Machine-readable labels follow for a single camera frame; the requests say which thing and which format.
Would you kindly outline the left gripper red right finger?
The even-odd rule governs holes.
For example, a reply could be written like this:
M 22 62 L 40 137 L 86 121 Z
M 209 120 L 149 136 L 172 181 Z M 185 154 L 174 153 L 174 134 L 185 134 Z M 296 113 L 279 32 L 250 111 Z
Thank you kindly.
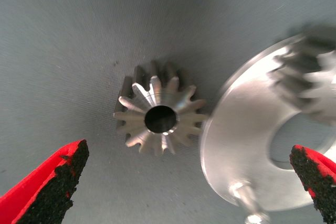
M 335 223 L 335 162 L 302 145 L 294 145 L 290 164 L 325 223 Z

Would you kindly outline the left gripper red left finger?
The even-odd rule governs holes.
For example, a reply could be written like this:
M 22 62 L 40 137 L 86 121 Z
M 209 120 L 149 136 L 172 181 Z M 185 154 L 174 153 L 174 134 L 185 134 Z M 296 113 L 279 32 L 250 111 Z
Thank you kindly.
M 1 223 L 62 223 L 88 157 L 86 140 L 54 152 L 1 197 Z

